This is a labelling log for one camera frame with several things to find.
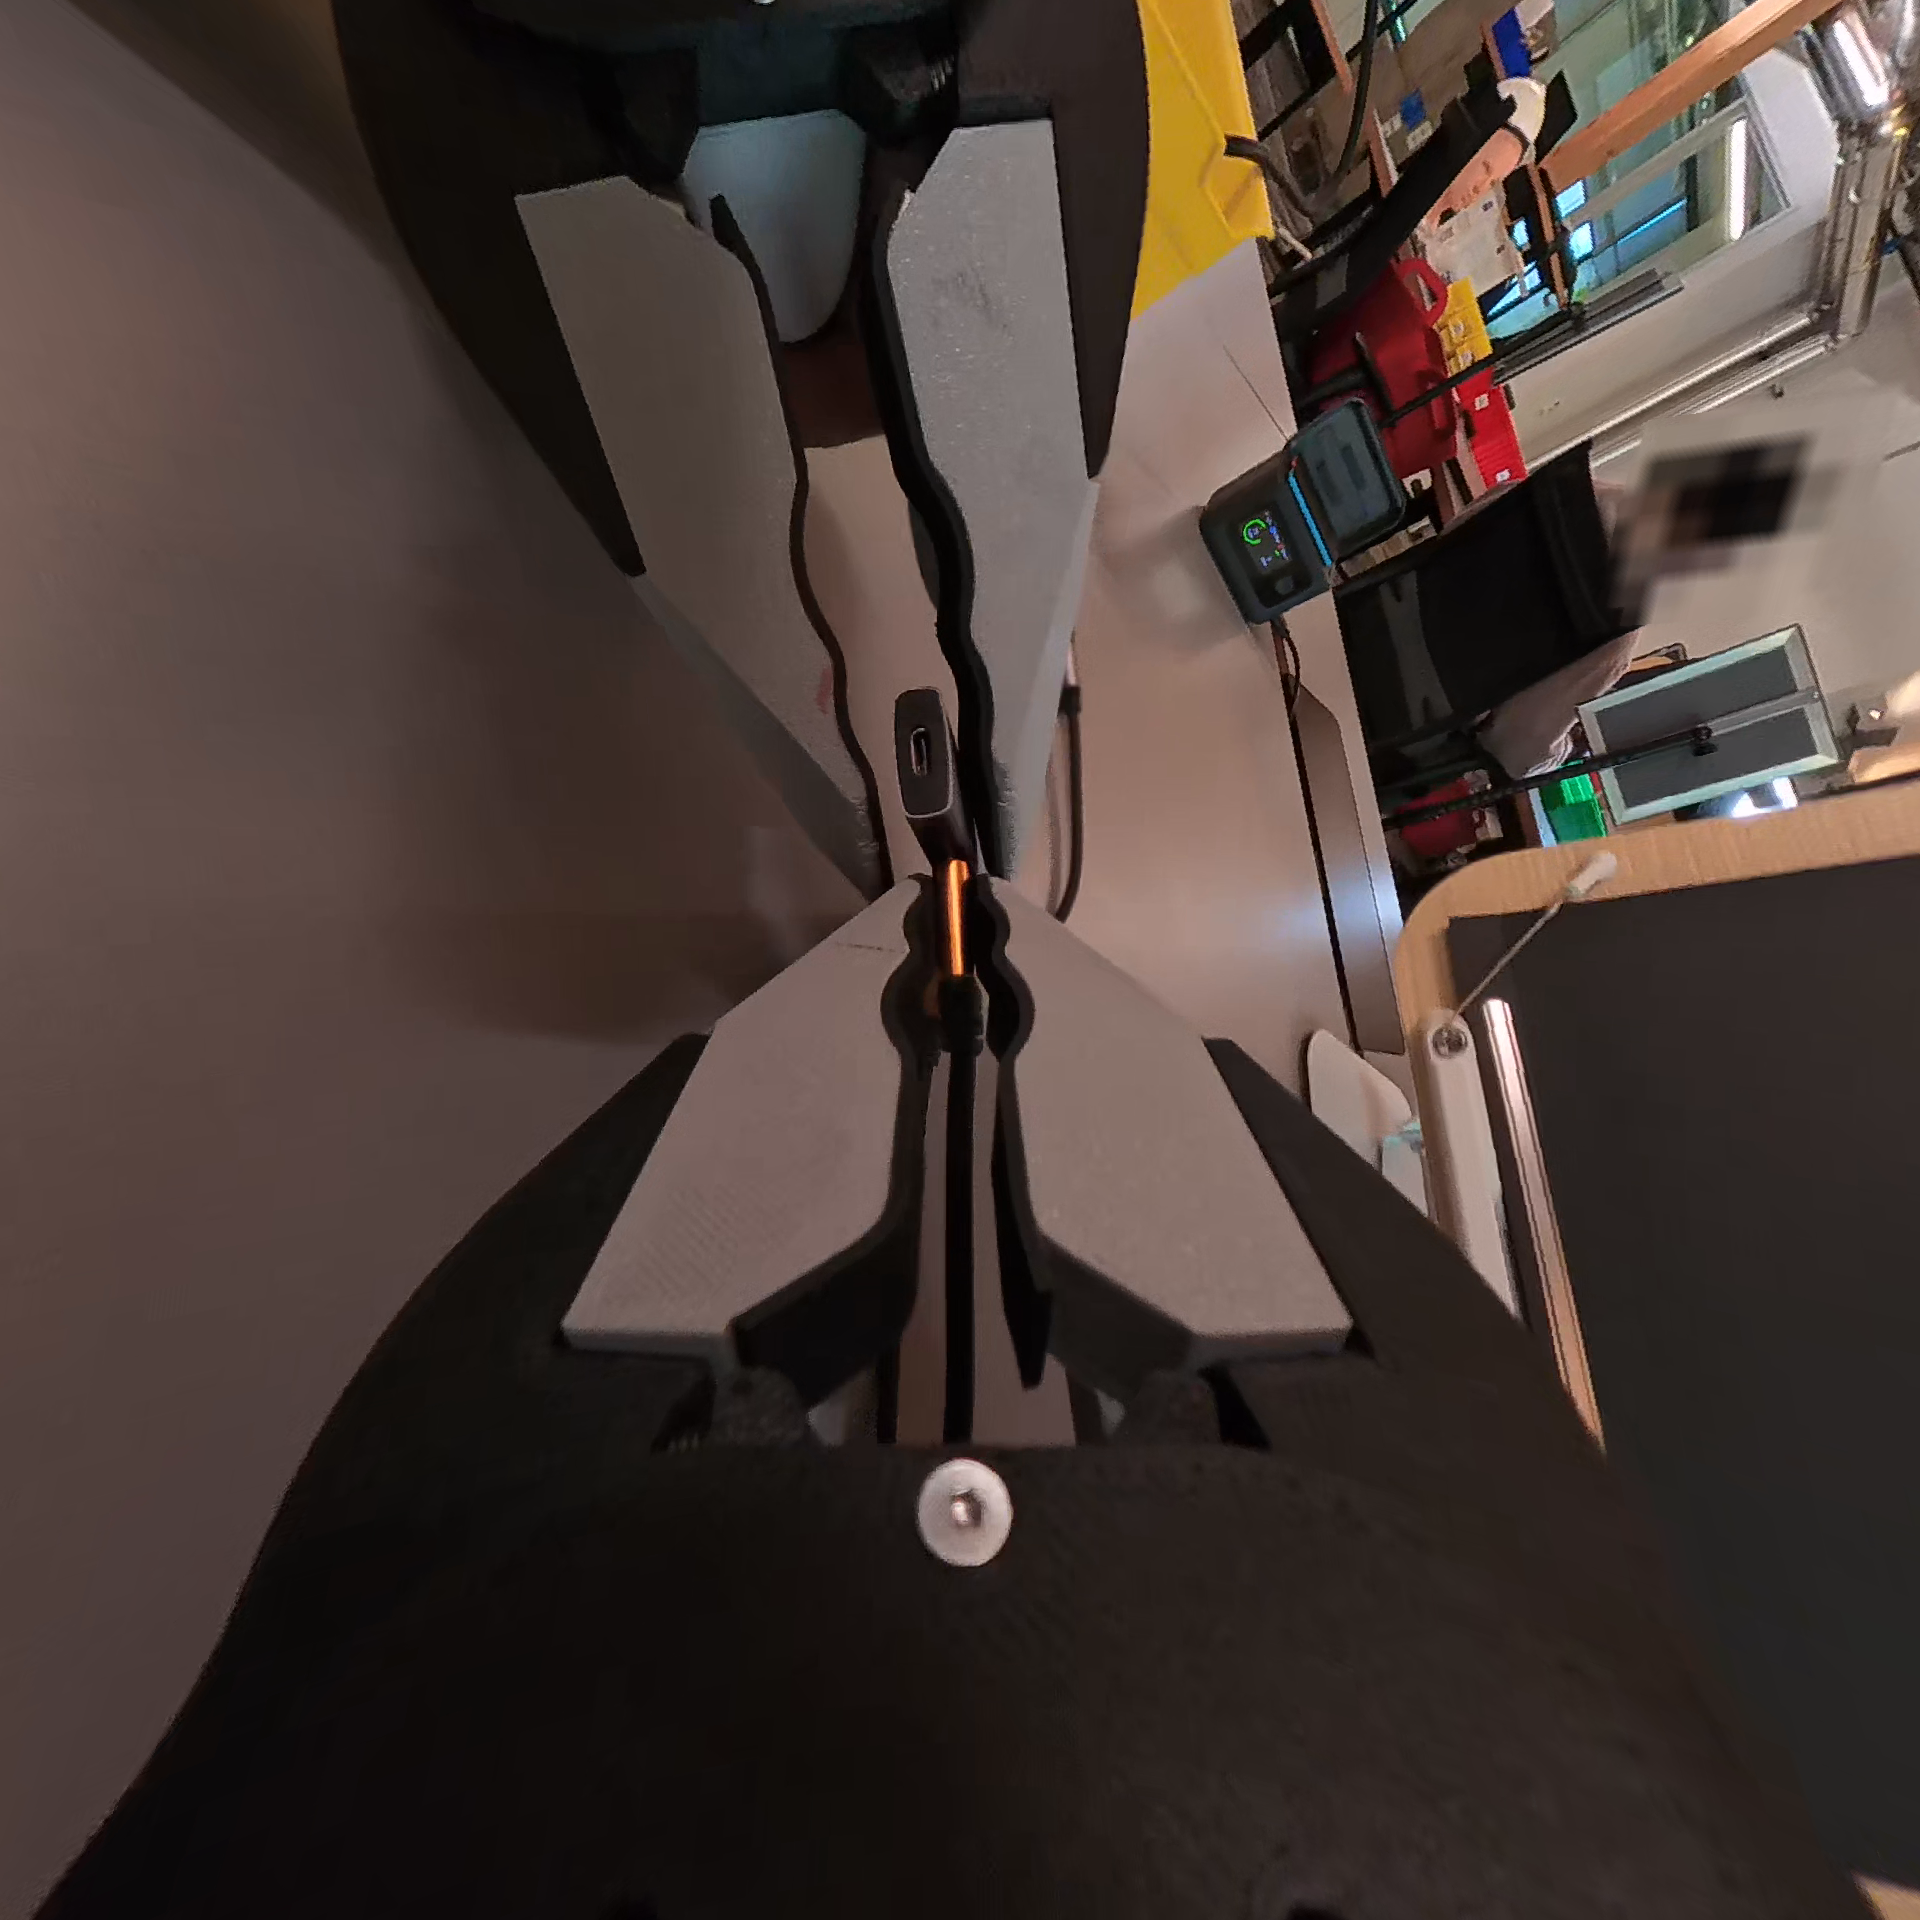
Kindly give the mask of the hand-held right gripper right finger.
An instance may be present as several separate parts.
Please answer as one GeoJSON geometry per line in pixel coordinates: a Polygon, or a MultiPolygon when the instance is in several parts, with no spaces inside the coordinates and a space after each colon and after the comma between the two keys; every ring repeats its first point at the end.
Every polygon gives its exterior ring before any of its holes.
{"type": "Polygon", "coordinates": [[[1339,1352],[1354,1329],[1209,1044],[1016,889],[972,924],[993,1058],[990,1195],[1022,1384],[1339,1352]]]}

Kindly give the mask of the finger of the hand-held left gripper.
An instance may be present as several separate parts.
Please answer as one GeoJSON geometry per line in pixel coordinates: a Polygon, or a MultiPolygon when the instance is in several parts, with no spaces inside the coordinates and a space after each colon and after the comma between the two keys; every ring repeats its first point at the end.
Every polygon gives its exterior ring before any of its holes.
{"type": "Polygon", "coordinates": [[[946,138],[879,224],[877,302],[962,791],[989,872],[1013,881],[1043,824],[1096,504],[1044,118],[946,138]]]}
{"type": "Polygon", "coordinates": [[[846,648],[804,559],[779,381],[779,251],[750,204],[603,178],[517,195],[546,302],[640,551],[636,594],[783,802],[864,897],[894,884],[846,648]]]}

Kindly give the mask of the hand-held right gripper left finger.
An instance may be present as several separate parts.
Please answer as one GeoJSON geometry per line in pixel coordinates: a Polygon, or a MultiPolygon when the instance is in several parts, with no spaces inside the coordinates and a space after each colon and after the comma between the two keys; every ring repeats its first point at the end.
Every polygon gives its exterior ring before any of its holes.
{"type": "Polygon", "coordinates": [[[896,1345],[926,1187],[926,878],[694,1049],[566,1308],[577,1352],[767,1371],[822,1405],[896,1345]]]}

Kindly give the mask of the yellow plastic bin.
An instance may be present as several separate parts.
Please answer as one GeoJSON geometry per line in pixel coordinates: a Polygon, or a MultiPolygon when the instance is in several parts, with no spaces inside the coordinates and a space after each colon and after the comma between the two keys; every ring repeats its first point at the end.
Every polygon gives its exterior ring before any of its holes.
{"type": "Polygon", "coordinates": [[[1133,321],[1239,242],[1270,237],[1266,175],[1230,158],[1253,138],[1230,2],[1139,2],[1147,192],[1133,321]]]}

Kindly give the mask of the black USB adapter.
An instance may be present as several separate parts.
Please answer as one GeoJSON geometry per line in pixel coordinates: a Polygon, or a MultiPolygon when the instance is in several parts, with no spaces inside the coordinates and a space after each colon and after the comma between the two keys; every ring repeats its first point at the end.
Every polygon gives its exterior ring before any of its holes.
{"type": "Polygon", "coordinates": [[[932,869],[947,862],[977,865],[957,741],[937,685],[900,691],[894,704],[894,755],[902,814],[932,869]]]}

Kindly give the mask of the dark battery charging case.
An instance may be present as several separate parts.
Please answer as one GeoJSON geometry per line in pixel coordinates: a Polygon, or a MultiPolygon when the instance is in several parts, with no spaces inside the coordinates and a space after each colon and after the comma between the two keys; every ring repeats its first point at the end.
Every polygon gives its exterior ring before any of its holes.
{"type": "Polygon", "coordinates": [[[1266,625],[1327,592],[1342,562],[1403,527],[1406,509],[1379,424],[1349,397],[1223,482],[1197,528],[1243,619],[1266,625]]]}

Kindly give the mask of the red basket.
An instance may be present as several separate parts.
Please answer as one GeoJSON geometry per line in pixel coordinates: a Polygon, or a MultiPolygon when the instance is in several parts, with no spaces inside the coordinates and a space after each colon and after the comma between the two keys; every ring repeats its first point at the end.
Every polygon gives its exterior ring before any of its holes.
{"type": "Polygon", "coordinates": [[[1424,264],[1392,264],[1362,299],[1312,335],[1303,419],[1362,401],[1400,477],[1453,458],[1460,402],[1436,335],[1446,299],[1446,278],[1424,264]]]}

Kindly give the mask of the wood-rimmed black monitor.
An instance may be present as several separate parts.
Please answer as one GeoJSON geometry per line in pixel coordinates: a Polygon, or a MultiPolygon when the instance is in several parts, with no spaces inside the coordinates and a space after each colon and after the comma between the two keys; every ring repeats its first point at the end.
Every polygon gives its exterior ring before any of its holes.
{"type": "Polygon", "coordinates": [[[1406,921],[1523,1317],[1816,1838],[1917,1915],[1917,782],[1490,858],[1406,921]]]}

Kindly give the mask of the silver air duct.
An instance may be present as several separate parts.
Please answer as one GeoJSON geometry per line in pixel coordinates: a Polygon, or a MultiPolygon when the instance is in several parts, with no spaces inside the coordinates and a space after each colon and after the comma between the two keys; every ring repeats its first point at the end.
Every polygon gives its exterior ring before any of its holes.
{"type": "Polygon", "coordinates": [[[1917,288],[1917,2],[1833,2],[1799,42],[1837,131],[1807,321],[1839,349],[1867,329],[1887,261],[1917,288]]]}

